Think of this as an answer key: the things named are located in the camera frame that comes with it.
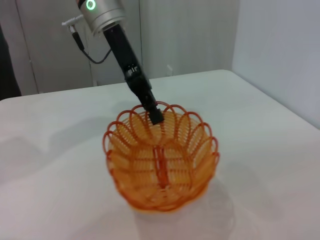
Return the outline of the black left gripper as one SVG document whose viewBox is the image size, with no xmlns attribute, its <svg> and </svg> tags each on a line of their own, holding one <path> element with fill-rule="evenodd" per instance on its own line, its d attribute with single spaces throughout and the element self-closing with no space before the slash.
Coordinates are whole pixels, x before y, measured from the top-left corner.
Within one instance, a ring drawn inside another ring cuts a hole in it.
<svg viewBox="0 0 320 240">
<path fill-rule="evenodd" d="M 125 82 L 138 97 L 153 125 L 164 121 L 164 116 L 152 94 L 149 79 L 143 72 L 129 40 L 121 25 L 116 24 L 103 32 L 114 57 L 123 72 Z"/>
</svg>

